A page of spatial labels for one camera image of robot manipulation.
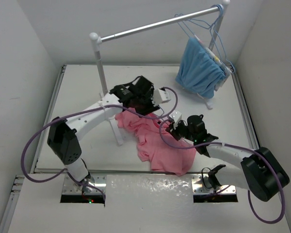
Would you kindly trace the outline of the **pink t shirt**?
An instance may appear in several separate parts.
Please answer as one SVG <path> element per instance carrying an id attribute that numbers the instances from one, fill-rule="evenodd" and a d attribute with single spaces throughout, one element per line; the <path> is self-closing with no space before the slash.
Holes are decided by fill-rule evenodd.
<path id="1" fill-rule="evenodd" d="M 138 157 L 142 162 L 149 161 L 153 171 L 171 172 L 178 176 L 186 174 L 193 166 L 195 149 L 180 149 L 189 147 L 185 140 L 176 141 L 167 131 L 168 123 L 162 125 L 162 135 L 159 127 L 160 119 L 155 114 L 150 118 L 139 117 L 129 111 L 123 111 L 115 116 L 119 128 L 133 134 L 137 139 Z"/>

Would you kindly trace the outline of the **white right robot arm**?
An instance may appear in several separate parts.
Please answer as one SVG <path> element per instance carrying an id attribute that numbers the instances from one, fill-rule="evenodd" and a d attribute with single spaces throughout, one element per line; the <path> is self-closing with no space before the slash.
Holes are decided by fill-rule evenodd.
<path id="1" fill-rule="evenodd" d="M 168 120 L 170 126 L 167 132 L 177 141 L 187 139 L 193 143 L 191 148 L 199 154 L 235 166 L 229 169 L 226 165 L 217 165 L 210 169 L 202 176 L 205 188 L 216 190 L 231 184 L 251 191 L 259 200 L 266 202 L 289 184 L 289 176 L 268 148 L 250 150 L 223 144 L 217 136 L 207 132 L 203 115 L 192 115 L 183 121 L 180 112 L 173 112 Z"/>

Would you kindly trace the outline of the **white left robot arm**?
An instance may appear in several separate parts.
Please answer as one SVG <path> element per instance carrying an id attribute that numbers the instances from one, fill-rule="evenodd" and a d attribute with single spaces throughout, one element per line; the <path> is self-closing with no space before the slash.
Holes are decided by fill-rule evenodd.
<path id="1" fill-rule="evenodd" d="M 133 108 L 143 116 L 156 110 L 152 101 L 154 84 L 144 76 L 136 83 L 116 85 L 101 100 L 91 105 L 81 116 L 55 118 L 48 132 L 47 144 L 62 161 L 70 175 L 78 182 L 89 176 L 81 159 L 80 141 L 94 127 L 121 113 L 123 107 Z"/>

